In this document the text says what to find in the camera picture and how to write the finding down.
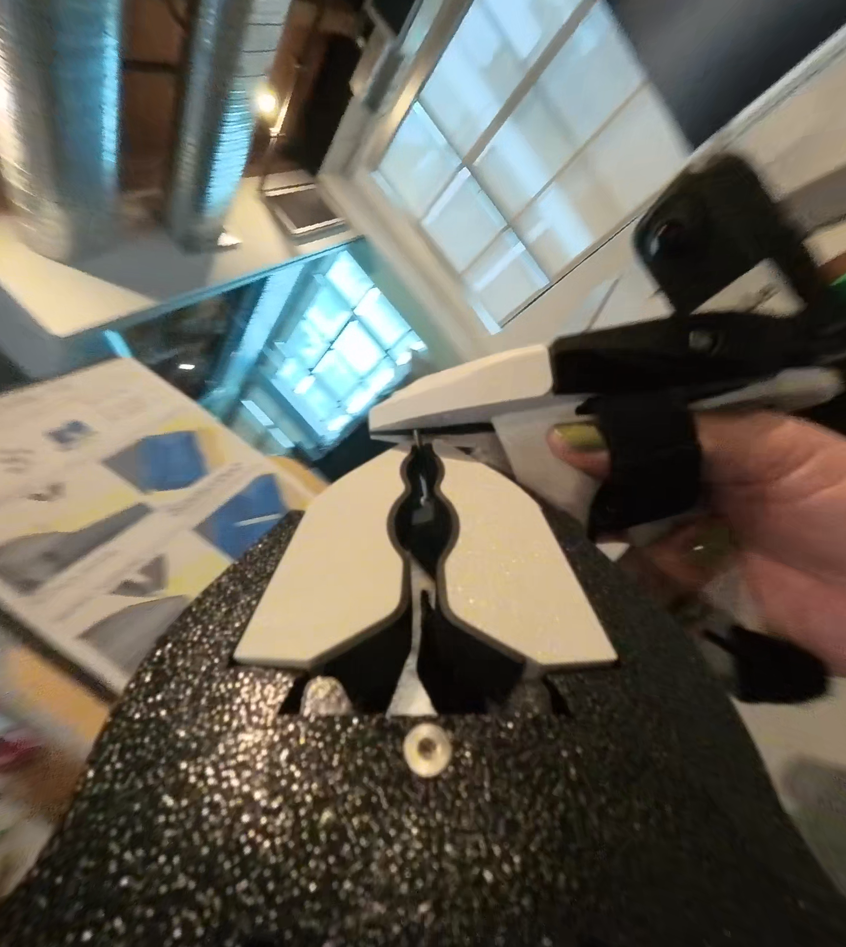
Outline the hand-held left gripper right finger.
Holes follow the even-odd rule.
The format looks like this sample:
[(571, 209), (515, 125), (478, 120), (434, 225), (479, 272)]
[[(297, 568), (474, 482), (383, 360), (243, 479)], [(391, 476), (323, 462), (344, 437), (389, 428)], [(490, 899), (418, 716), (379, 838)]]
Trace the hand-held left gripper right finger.
[(451, 533), (437, 566), (450, 620), (541, 671), (618, 659), (541, 506), (470, 456), (438, 456)]

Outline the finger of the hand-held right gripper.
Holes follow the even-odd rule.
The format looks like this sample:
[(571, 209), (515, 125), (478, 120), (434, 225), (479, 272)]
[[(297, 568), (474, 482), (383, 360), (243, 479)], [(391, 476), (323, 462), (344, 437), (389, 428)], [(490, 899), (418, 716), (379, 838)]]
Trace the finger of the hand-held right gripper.
[(550, 348), (507, 349), (424, 376), (376, 404), (368, 416), (372, 440), (414, 442), (449, 438), (459, 445), (491, 434), (505, 453), (538, 448), (542, 415), (556, 405)]

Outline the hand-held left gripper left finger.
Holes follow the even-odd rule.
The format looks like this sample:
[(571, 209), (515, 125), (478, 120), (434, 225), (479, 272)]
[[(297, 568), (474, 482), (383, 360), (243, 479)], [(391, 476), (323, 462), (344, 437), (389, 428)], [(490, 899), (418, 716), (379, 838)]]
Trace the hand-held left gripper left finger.
[(307, 507), (234, 651), (244, 666), (319, 667), (380, 632), (409, 600), (395, 517), (410, 449), (390, 449)]

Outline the person's right hand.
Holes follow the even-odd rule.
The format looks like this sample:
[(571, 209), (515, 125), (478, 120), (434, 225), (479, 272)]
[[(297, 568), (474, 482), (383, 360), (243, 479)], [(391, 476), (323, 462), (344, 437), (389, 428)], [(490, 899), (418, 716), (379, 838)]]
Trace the person's right hand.
[(695, 423), (708, 512), (627, 560), (689, 594), (738, 576), (765, 631), (846, 677), (846, 437), (771, 412)]

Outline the blue lit window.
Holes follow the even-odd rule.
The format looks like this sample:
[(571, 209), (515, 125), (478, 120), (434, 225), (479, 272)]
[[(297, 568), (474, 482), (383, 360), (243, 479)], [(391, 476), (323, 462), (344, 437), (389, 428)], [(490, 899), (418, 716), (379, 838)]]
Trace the blue lit window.
[(263, 453), (319, 457), (428, 365), (429, 351), (349, 250), (287, 291), (230, 419)]

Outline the large white framed window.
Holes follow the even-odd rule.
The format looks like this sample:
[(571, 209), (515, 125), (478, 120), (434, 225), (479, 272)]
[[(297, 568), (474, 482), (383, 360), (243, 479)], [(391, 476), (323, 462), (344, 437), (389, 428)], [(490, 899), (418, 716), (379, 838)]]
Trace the large white framed window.
[(321, 183), (432, 346), (481, 351), (624, 230), (692, 147), (611, 2), (422, 3)]

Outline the white vent grille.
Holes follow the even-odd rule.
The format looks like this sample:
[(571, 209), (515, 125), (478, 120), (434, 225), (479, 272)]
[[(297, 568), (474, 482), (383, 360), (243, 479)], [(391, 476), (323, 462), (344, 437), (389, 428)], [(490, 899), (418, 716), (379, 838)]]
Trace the white vent grille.
[(346, 229), (344, 216), (328, 202), (308, 173), (268, 174), (259, 184), (264, 206), (294, 241), (310, 242)]

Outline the wall poster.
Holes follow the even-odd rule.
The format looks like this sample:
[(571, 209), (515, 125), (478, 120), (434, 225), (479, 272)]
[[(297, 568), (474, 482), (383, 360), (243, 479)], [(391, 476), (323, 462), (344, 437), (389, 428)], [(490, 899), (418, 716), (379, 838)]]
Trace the wall poster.
[(119, 694), (323, 483), (131, 359), (0, 393), (0, 613)]

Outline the silver ventilation duct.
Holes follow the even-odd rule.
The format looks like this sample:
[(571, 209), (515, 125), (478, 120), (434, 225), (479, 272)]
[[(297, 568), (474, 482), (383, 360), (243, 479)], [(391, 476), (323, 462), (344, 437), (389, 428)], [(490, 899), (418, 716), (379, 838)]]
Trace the silver ventilation duct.
[(119, 228), (123, 3), (0, 1), (0, 171), (23, 240), (73, 265)]
[(217, 246), (246, 168), (255, 8), (252, 1), (192, 3), (164, 218), (185, 252)]

